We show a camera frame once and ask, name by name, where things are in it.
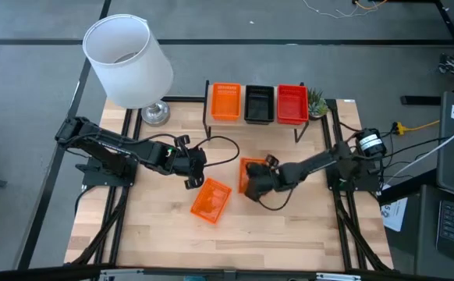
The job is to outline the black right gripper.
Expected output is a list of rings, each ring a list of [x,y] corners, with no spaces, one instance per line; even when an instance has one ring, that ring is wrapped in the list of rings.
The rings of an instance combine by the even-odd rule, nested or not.
[[[246,196],[252,201],[259,201],[266,190],[290,190],[291,186],[283,183],[278,174],[270,167],[277,167],[279,160],[274,155],[267,155],[265,164],[247,165],[248,186]]]

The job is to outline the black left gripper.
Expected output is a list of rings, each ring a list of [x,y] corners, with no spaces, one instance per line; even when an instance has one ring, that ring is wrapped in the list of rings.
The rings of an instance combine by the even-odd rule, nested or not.
[[[175,138],[175,146],[185,148],[190,143],[188,135]],[[187,148],[180,151],[169,148],[165,159],[165,170],[177,176],[187,176],[184,181],[186,189],[196,189],[204,184],[204,166],[207,158],[202,148]]]

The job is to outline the orange plastic slotted basket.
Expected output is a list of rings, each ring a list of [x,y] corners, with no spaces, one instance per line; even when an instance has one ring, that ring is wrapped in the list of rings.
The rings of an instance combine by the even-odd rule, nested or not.
[[[212,88],[211,116],[219,121],[236,121],[240,116],[241,85],[214,83]]]
[[[239,162],[239,188],[238,193],[243,194],[247,189],[248,176],[247,176],[247,164],[249,163],[261,163],[264,164],[263,158],[241,158]]]
[[[216,224],[227,205],[232,189],[207,178],[194,201],[190,212],[210,224]]]

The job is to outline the black plastic slotted basket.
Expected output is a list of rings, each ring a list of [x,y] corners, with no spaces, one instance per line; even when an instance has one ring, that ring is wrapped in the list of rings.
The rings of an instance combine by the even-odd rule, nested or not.
[[[246,85],[244,119],[249,124],[268,125],[275,119],[274,88]]]

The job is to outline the red plastic slotted basket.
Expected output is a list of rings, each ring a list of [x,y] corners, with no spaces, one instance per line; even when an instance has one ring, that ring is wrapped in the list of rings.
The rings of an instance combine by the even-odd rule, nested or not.
[[[279,84],[276,112],[278,123],[297,126],[305,123],[309,119],[307,88]]]

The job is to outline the wooden shelf with black legs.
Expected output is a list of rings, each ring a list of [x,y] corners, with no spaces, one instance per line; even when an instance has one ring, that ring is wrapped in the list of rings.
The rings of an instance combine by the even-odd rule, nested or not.
[[[309,119],[301,124],[301,125],[290,125],[290,124],[281,124],[277,121],[277,87],[274,88],[274,95],[275,95],[275,119],[273,123],[269,123],[268,125],[259,125],[259,124],[249,124],[244,119],[244,109],[245,109],[245,88],[246,85],[241,85],[241,95],[240,95],[240,116],[236,121],[219,121],[215,120],[211,116],[211,101],[212,101],[212,88],[213,84],[206,83],[205,86],[205,101],[204,101],[204,110],[203,110],[203,124],[205,128],[205,132],[207,136],[211,136],[211,128],[213,126],[267,126],[271,128],[284,128],[284,129],[292,129],[295,130],[294,137],[295,142],[298,142],[305,132],[306,128],[309,125]]]

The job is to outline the small potted succulent plant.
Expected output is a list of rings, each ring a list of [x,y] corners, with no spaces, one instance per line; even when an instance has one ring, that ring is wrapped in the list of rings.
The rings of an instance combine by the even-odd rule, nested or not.
[[[323,98],[323,91],[310,88],[307,93],[309,120],[318,120],[328,114],[329,108]]]

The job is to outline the white shade table lamp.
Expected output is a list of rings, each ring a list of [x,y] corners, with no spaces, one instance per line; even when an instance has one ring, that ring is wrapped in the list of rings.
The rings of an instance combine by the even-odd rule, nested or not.
[[[150,126],[168,122],[170,108],[162,99],[174,73],[146,20],[130,14],[98,20],[84,35],[83,52],[110,101],[139,109]]]

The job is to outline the white paper sheet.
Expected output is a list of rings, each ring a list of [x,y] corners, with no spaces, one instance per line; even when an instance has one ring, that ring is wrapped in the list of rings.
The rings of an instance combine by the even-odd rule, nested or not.
[[[408,198],[402,198],[381,206],[383,225],[393,231],[400,232],[403,225]]]

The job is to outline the black floor bar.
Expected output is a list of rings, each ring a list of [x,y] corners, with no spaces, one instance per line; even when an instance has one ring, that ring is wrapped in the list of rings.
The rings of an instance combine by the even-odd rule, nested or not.
[[[441,98],[437,96],[404,95],[400,97],[400,102],[402,105],[438,106],[441,104]]]

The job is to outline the black frame rail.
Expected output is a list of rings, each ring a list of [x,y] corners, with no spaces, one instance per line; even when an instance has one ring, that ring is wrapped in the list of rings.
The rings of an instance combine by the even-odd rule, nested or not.
[[[339,124],[339,114],[338,114],[338,102],[335,102],[333,113],[332,113],[332,118],[333,118],[333,127],[334,127],[334,133],[335,133],[335,140],[336,141],[342,141],[343,140],[343,135],[342,135],[342,129],[341,125]],[[347,206],[348,206],[348,214],[349,217],[351,218],[353,222],[353,226],[355,227],[356,230],[360,230],[360,224],[359,220],[357,217],[357,211],[356,211],[356,204],[355,204],[355,198],[353,195],[353,192],[351,190],[348,190],[345,192],[346,195],[346,201],[347,201]],[[364,251],[360,248],[360,245],[355,241],[356,245],[356,256],[357,256],[357,261],[360,269],[367,269],[367,260],[366,256],[364,254]]]
[[[335,127],[332,125],[332,128],[329,128],[329,122],[328,122],[327,116],[325,116],[322,119],[321,124],[323,127],[325,147],[331,148],[332,147],[331,131],[334,130]],[[336,215],[336,222],[337,222],[338,233],[339,233],[339,244],[341,247],[341,254],[342,254],[342,262],[343,262],[344,270],[347,271],[348,269],[350,269],[352,267],[352,262],[351,262],[350,252],[349,252],[349,243],[347,240],[346,228],[344,226],[342,219],[339,216],[339,210],[336,208],[336,202],[341,201],[341,195],[340,195],[340,193],[336,193],[333,190],[333,184],[335,183],[334,170],[332,168],[328,167],[325,169],[325,174],[326,174],[328,189],[332,193],[333,211],[335,212],[335,215]]]
[[[140,128],[141,128],[141,123],[142,123],[142,117],[140,116],[141,113],[142,113],[142,110],[138,109],[136,122],[135,122],[134,128],[133,128],[133,139],[135,141],[137,141],[140,136]],[[126,206],[127,206],[127,201],[129,198],[129,193],[130,193],[130,187],[122,188],[122,193],[121,193],[121,197],[119,200],[119,204],[121,205],[121,210],[119,213],[119,217],[118,217],[117,221],[115,222],[115,231],[114,231],[114,235],[112,238],[112,247],[111,247],[111,251],[110,251],[110,255],[109,255],[109,262],[112,263],[113,265],[116,264],[118,253],[119,253],[119,245],[120,245],[120,240],[121,240],[121,236],[122,236],[122,228],[123,228],[124,218],[125,218],[125,214],[126,214]]]
[[[122,124],[122,135],[126,136],[128,134],[129,130],[129,124],[131,121],[131,116],[132,116],[132,110],[127,109],[125,113],[125,119]],[[108,196],[105,204],[105,212],[103,219],[101,221],[101,228],[103,229],[107,225],[107,221],[112,213],[113,210],[113,205],[115,201],[115,192],[116,192],[116,187],[110,186],[108,188]],[[98,247],[96,248],[95,255],[94,255],[94,264],[100,264],[102,263],[102,257],[103,257],[103,251],[105,247],[105,240],[106,240],[106,234],[102,237],[101,242],[99,243]]]
[[[162,99],[164,102],[199,102],[204,103],[205,97],[197,97],[197,96],[164,96]]]

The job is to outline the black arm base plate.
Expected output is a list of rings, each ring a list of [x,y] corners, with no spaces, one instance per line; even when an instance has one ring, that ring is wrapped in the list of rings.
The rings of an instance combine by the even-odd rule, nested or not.
[[[371,162],[341,161],[325,169],[328,188],[337,191],[376,191],[379,169]]]
[[[84,174],[82,184],[91,187],[132,186],[137,173],[137,162],[129,159],[121,176],[117,176],[109,169],[104,168],[102,163],[95,158],[89,158],[87,164],[76,164],[75,167]]]

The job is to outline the silver mount bar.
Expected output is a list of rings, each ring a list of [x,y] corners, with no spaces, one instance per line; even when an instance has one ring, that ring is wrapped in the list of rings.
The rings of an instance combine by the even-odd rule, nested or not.
[[[230,269],[106,269],[91,281],[237,281]]]

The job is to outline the black front frame bar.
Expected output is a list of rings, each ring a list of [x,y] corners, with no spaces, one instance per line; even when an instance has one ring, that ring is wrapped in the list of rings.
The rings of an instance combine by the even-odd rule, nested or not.
[[[454,281],[450,278],[417,276],[396,271],[371,271],[366,269],[349,269],[344,272],[317,271],[278,271],[278,270],[244,270],[244,269],[165,269],[165,268],[117,268],[110,264],[100,265],[63,265],[38,269],[20,269],[0,271],[0,281],[80,281],[99,276],[124,273],[136,273],[152,276],[220,276],[234,281],[238,278],[296,278],[312,280],[345,281]]]

